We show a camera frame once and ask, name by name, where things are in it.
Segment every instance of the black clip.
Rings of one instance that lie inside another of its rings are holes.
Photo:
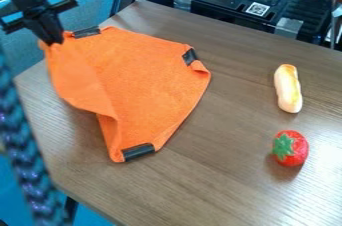
[[[130,161],[132,159],[144,156],[146,154],[154,153],[154,146],[151,143],[141,144],[132,148],[122,150],[125,161]]]
[[[78,30],[74,32],[74,37],[76,39],[79,38],[84,38],[84,37],[89,37],[89,36],[94,36],[94,35],[98,35],[100,34],[100,29],[97,26],[88,28],[88,29],[84,29],[84,30]]]
[[[196,55],[196,52],[193,48],[188,50],[184,55],[183,55],[183,60],[187,66],[189,66],[193,61],[198,60],[198,57]]]

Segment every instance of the strawberry leaves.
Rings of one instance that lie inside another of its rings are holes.
[[[279,160],[284,161],[286,156],[294,155],[293,142],[294,139],[282,134],[279,138],[274,139],[272,154],[276,155]]]

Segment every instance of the qr code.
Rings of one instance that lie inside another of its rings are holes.
[[[257,16],[264,16],[267,13],[268,9],[270,9],[269,6],[254,2],[253,4],[251,4],[250,7],[248,7],[246,13],[254,14]]]

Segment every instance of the wooden table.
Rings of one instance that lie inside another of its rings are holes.
[[[104,25],[191,44],[212,82],[160,152],[116,164],[95,115],[57,97],[44,62],[21,74],[28,116],[66,194],[127,225],[342,225],[341,53],[150,2]],[[298,115],[277,107],[272,79],[282,63],[299,69]],[[310,141],[302,168],[269,156],[283,129]]]

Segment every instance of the black device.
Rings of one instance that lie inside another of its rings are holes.
[[[331,0],[149,0],[214,19],[322,44]]]

